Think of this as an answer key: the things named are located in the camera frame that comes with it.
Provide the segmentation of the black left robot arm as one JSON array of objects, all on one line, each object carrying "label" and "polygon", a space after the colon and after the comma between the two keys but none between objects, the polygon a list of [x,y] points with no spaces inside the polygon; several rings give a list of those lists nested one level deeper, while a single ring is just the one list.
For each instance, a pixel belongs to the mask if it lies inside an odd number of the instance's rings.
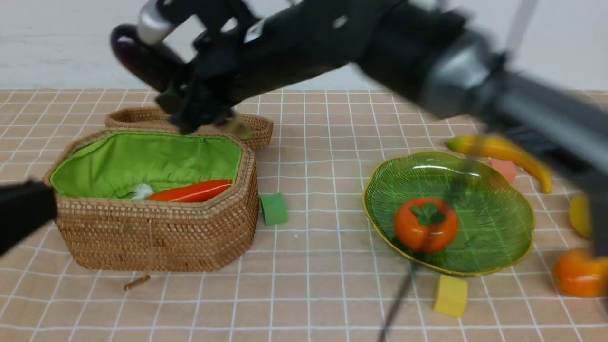
[{"label": "black left robot arm", "polygon": [[2,184],[0,197],[2,256],[58,216],[55,191],[43,181]]}]

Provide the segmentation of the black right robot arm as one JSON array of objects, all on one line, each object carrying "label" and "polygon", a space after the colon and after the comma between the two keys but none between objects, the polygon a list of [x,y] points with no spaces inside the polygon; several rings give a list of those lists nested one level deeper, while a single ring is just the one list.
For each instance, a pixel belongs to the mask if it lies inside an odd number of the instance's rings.
[{"label": "black right robot arm", "polygon": [[348,63],[439,119],[469,114],[583,190],[607,255],[607,113],[509,71],[508,54],[456,11],[408,0],[302,0],[257,18],[241,0],[150,0],[135,32],[161,48],[158,81],[183,133],[228,106]]}]

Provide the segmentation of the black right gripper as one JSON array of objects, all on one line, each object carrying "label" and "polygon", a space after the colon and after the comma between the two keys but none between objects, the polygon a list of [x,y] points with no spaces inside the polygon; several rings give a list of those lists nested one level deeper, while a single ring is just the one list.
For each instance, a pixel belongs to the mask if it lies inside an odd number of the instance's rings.
[{"label": "black right gripper", "polygon": [[150,0],[138,16],[138,37],[147,45],[197,17],[204,26],[193,46],[196,74],[172,75],[155,102],[176,115],[180,134],[202,126],[226,130],[235,119],[228,104],[297,84],[358,60],[380,21],[378,0],[302,0],[258,17],[243,0]]}]

